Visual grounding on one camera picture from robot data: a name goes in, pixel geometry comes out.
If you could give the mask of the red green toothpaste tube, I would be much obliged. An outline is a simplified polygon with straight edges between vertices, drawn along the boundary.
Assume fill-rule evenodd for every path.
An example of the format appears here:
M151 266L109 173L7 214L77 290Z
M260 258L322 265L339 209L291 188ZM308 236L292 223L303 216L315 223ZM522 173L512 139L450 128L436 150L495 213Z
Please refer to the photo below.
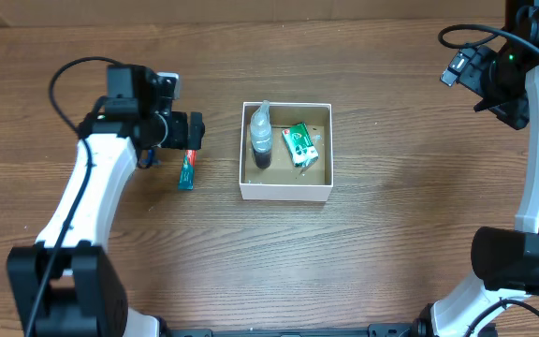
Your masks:
M181 174L178 183L179 190L192 190L194 188L195 163L197 150L186 150L182 161Z

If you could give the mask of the clear bottle dark liquid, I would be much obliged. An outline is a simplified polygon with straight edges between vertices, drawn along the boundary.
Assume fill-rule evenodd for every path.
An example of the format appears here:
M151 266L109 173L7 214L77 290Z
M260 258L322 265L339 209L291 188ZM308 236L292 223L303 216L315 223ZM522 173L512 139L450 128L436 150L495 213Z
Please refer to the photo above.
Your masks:
M252 115L250 138L255 164L259 169L267 169L271 164L273 145L272 127L270 124L270 103L268 100L264 100Z

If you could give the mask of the green soap bar packet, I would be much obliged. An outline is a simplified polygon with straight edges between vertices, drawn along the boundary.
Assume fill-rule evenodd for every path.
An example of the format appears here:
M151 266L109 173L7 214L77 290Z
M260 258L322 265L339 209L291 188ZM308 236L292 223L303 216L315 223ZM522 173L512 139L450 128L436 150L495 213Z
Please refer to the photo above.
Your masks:
M305 123L285 128L282 137L295 167L307 168L319 159Z

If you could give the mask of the blue razor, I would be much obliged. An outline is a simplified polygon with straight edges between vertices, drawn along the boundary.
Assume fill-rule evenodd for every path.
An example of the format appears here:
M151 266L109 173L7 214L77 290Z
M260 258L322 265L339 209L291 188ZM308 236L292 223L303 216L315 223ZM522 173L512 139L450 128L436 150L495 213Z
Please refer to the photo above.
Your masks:
M156 150L151 149L147 151L147 154L138 161L139 169L150 169L154 165L159 165L160 161L156 156Z

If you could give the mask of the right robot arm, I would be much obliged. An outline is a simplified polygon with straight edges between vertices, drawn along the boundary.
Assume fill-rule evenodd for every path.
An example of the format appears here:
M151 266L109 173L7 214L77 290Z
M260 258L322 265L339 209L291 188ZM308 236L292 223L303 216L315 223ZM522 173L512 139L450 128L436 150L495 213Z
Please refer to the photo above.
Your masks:
M511 229L481 227L473 237L468 276L446 297L427 305L409 336L494 336L493 320L539 296L539 1L508 1L505 24L444 28L439 42L456 50L441 76L481 100L515 130L530 129L526 180Z

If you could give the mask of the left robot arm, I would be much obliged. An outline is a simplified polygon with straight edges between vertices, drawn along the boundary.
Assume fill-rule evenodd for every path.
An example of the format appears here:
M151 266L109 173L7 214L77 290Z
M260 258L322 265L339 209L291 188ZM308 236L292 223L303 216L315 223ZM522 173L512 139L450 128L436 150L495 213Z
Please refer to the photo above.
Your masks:
M77 156L50 222L31 246L14 247L7 277L27 336L168 336L163 318L130 308L107 255L111 225L136 169L158 149L185 152L178 187L194 186L205 125L172 108L180 77L107 61L107 92L71 128Z

